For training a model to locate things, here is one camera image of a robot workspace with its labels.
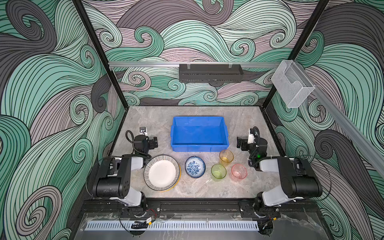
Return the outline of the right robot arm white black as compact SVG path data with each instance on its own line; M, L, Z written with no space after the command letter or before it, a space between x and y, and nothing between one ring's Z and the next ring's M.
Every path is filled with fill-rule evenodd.
M268 156L268 141L261 138L259 129L249 130L248 138L237 137L237 148L248 152L248 165L258 172L278 173L280 183L273 189L258 193L256 209L277 207L290 201L320 197L321 183L304 157Z

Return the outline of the yellow rim patterned plate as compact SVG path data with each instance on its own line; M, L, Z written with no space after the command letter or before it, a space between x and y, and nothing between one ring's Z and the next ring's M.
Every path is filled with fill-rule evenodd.
M178 179L177 179L176 183L173 184L172 187L169 188L167 191L170 191L170 190L172 190L174 187L176 187L176 185L179 183L179 181L180 181L180 179L181 179L181 174L182 174L182 170L181 170L181 166L179 165L179 176L178 176Z

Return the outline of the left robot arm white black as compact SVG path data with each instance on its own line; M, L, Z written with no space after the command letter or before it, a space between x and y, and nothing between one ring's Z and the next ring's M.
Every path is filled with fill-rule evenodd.
M130 130L125 136L132 145L132 153L100 160L90 195L98 200L118 201L126 207L143 208L145 194L131 186L131 175L132 171L143 169L152 159L149 151L158 147L158 139L149 138L145 127L139 128L137 136Z

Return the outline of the black striped white plate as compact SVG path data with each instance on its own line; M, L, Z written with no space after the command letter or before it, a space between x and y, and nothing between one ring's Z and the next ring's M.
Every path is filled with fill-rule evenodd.
M171 156L159 155L151 159L144 170L144 181L154 191L165 192L176 183L179 163Z

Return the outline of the blue plastic bin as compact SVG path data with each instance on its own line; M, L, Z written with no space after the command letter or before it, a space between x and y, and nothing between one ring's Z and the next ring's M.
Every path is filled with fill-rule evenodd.
M174 117L170 136L174 152L221 152L230 145L223 117Z

